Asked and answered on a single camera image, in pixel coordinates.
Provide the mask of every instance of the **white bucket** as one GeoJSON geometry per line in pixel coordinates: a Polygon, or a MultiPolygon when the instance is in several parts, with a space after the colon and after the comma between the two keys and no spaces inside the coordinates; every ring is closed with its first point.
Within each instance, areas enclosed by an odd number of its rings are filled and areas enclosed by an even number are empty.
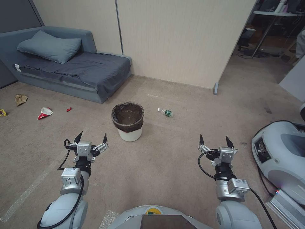
{"type": "Polygon", "coordinates": [[[135,130],[135,131],[132,131],[132,132],[129,132],[129,133],[126,133],[120,129],[118,129],[118,132],[121,136],[121,138],[124,140],[124,141],[127,141],[127,142],[133,142],[135,140],[137,140],[141,134],[142,134],[142,127],[141,129],[138,129],[138,130],[135,130]]]}

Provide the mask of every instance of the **dark gray blanket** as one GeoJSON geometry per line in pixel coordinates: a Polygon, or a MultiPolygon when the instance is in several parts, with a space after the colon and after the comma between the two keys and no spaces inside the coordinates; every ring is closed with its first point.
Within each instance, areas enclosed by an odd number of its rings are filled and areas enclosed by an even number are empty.
{"type": "Polygon", "coordinates": [[[106,100],[130,76],[131,63],[126,57],[83,52],[59,64],[34,55],[26,56],[18,63],[21,71],[22,67],[40,70],[40,76],[45,78],[93,87],[101,100],[106,100]]]}

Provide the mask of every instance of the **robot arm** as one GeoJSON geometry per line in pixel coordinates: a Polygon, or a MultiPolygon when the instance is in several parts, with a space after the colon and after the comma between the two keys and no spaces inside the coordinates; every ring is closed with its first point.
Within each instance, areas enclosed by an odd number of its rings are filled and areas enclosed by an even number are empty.
{"type": "Polygon", "coordinates": [[[237,179],[232,171],[232,160],[238,149],[234,148],[233,143],[226,136],[228,147],[209,149],[204,145],[202,135],[200,135],[198,149],[202,154],[198,158],[200,169],[216,180],[216,195],[221,201],[216,208],[216,219],[220,229],[260,229],[261,224],[257,216],[245,205],[244,195],[250,191],[246,180],[237,179]],[[202,156],[211,160],[216,174],[209,175],[200,165],[202,156]]]}
{"type": "Polygon", "coordinates": [[[83,196],[86,195],[89,187],[91,163],[95,161],[96,156],[108,148],[108,143],[106,134],[103,142],[98,146],[92,146],[91,142],[81,142],[81,135],[82,133],[73,143],[69,140],[64,141],[65,148],[75,152],[76,165],[73,168],[64,169],[61,175],[63,182],[61,196],[47,207],[37,224],[38,229],[79,229],[84,223],[88,203],[83,196]]]}

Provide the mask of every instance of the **carpet floor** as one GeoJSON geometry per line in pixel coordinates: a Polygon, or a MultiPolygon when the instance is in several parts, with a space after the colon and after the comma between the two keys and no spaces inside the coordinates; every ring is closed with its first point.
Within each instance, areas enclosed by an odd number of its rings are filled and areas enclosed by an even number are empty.
{"type": "MultiPolygon", "coordinates": [[[[83,228],[98,229],[107,211],[121,213],[140,205],[162,205],[191,215],[213,228],[219,205],[213,179],[197,165],[200,134],[210,148],[225,146],[227,135],[239,148],[232,162],[238,178],[267,200],[251,152],[251,139],[262,126],[280,119],[302,123],[301,102],[278,83],[289,66],[276,58],[245,60],[232,56],[212,90],[132,76],[104,104],[17,82],[0,90],[0,228],[35,228],[46,207],[59,197],[65,139],[99,144],[107,133],[109,149],[92,164],[89,203],[83,228]],[[15,94],[29,98],[16,107],[15,94]],[[143,106],[142,136],[123,141],[111,120],[112,108],[133,101],[143,106]],[[37,120],[42,107],[53,114],[37,120]],[[157,112],[169,109],[173,118],[157,112]]],[[[69,156],[65,166],[74,166],[69,156]]],[[[213,174],[205,157],[202,166],[213,174]]],[[[252,193],[245,205],[263,228],[271,224],[252,193]]],[[[286,225],[272,212],[278,228],[286,225]]]]}

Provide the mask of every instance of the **trash can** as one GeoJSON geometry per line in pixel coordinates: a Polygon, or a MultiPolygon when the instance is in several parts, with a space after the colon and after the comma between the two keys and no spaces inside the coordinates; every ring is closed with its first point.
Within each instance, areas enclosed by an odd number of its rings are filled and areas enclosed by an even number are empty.
{"type": "Polygon", "coordinates": [[[118,104],[111,113],[113,124],[127,142],[133,142],[141,136],[143,117],[143,107],[133,102],[118,104]]]}

